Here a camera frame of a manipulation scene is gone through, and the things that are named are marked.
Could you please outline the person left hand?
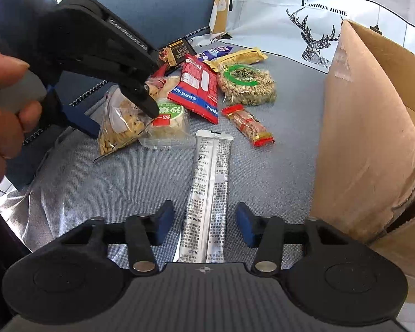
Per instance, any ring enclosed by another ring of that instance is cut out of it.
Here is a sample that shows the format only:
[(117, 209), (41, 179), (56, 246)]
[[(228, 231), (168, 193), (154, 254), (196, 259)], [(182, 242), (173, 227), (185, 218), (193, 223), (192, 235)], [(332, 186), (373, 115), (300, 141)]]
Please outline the person left hand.
[(0, 52), (0, 183), (7, 161), (19, 155), (24, 134), (37, 126), (42, 114), (39, 101), (17, 96), (17, 87), (29, 67), (25, 61)]

